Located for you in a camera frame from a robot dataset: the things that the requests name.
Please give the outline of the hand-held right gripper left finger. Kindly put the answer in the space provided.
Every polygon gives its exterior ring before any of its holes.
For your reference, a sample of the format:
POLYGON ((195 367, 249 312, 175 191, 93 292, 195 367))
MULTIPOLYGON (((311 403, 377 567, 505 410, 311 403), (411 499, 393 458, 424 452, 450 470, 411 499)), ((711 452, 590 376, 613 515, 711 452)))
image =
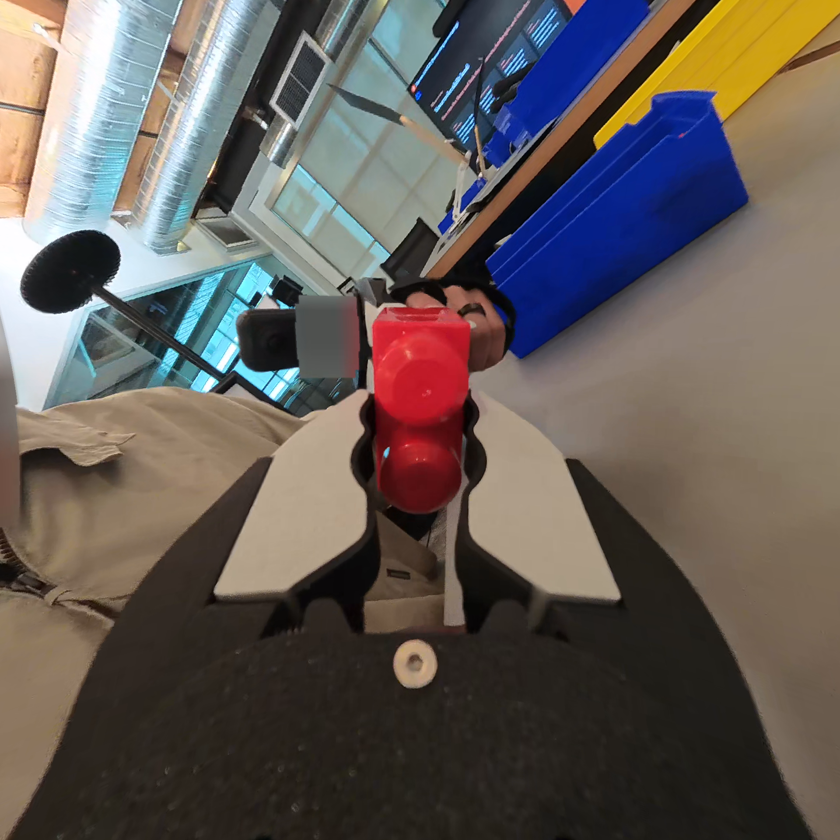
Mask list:
POLYGON ((214 587, 219 602, 327 597, 355 604, 380 569, 375 513, 363 457, 370 430, 357 391, 303 421, 273 454, 214 587))

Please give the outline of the black disc on rod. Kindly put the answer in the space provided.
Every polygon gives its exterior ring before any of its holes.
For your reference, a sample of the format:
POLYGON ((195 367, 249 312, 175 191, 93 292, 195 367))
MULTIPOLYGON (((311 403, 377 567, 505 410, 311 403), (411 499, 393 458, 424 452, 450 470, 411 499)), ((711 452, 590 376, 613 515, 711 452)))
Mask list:
POLYGON ((46 314, 73 312, 92 298, 99 298, 216 383, 226 379, 226 373, 107 289, 120 267, 121 250, 110 236, 97 230, 72 232, 43 247, 32 258, 20 281, 20 295, 32 309, 46 314))

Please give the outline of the silver ventilation duct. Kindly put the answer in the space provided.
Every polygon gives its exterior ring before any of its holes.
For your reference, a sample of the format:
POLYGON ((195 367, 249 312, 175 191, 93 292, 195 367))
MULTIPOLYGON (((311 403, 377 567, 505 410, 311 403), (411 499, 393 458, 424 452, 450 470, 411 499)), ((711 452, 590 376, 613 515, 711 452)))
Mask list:
POLYGON ((104 230, 180 1, 69 1, 23 219, 39 245, 104 230))
POLYGON ((127 229, 158 256, 174 254, 284 2, 205 4, 127 229))

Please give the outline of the wooden side table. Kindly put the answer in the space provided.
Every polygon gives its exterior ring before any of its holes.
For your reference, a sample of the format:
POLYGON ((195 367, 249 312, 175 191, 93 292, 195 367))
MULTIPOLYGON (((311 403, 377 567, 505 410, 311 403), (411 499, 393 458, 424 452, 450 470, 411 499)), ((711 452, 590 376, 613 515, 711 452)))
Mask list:
POLYGON ((625 79, 636 88, 641 82, 636 75, 647 76, 653 69, 648 56, 659 64, 708 8, 705 2, 655 2, 645 21, 546 134, 520 160, 510 161, 511 172, 500 174, 501 184, 482 208, 442 239, 423 275, 441 279, 459 264, 488 257, 497 241, 521 226, 592 154, 592 136, 631 94, 625 79))

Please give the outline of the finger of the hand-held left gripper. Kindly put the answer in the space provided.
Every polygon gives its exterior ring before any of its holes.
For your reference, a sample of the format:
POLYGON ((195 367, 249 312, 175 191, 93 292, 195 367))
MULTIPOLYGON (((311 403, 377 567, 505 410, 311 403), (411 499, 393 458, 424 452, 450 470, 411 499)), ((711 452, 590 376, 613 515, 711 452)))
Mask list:
POLYGON ((466 628, 464 598, 456 570, 456 543, 458 533, 458 506, 448 506, 444 522, 444 625, 449 628, 466 628))

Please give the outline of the person's left hand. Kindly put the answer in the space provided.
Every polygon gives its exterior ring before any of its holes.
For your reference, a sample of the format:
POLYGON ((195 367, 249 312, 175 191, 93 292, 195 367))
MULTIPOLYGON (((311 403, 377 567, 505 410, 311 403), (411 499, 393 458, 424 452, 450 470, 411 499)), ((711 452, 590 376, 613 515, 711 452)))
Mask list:
POLYGON ((486 371, 502 361, 509 347, 512 315, 504 311, 500 294, 491 282, 458 278, 401 281, 392 288, 395 301, 410 308, 447 307, 469 324, 469 371, 486 371))

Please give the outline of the blue plastic bin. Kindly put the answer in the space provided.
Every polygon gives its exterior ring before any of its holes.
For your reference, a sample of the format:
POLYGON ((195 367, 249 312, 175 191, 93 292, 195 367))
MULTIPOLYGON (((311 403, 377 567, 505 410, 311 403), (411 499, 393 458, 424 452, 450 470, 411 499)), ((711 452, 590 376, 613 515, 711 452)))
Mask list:
POLYGON ((749 200, 711 91, 655 95, 488 258, 522 359, 749 200))
POLYGON ((514 75, 496 135, 519 148, 557 119, 646 20, 645 1, 583 2, 543 55, 514 75))

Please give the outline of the red two-stud toy block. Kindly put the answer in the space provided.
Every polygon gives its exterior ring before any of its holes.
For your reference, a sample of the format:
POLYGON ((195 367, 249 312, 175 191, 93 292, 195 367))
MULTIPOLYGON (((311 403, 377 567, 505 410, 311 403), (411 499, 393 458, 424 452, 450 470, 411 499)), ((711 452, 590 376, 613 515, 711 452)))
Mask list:
POLYGON ((448 308, 381 308, 371 327, 377 486, 413 515, 462 480, 471 327, 448 308))

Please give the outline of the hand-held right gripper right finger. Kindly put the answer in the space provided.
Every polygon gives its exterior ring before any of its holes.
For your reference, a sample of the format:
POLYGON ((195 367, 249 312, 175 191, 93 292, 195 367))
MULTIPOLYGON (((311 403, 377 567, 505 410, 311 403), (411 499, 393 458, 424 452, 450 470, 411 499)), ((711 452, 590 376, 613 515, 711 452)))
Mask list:
POLYGON ((562 453, 485 394, 465 407, 456 570, 464 607, 614 606, 622 595, 562 453))

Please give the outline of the yellow plastic bin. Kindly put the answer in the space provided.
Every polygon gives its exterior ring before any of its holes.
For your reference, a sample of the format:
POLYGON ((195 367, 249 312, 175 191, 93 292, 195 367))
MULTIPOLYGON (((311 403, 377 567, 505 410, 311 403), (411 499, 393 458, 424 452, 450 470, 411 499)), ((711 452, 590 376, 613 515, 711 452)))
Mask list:
POLYGON ((710 91, 727 119, 838 15, 838 1, 719 2, 595 134, 596 149, 664 92, 710 91))

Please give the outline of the computer monitor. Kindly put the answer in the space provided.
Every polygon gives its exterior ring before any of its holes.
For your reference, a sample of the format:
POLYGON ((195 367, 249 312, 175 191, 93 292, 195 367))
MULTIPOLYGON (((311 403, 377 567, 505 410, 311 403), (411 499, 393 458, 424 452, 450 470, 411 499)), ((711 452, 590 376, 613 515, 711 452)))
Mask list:
POLYGON ((574 1, 447 2, 432 47, 408 91, 462 151, 487 141, 496 84, 536 62, 581 9, 574 1))

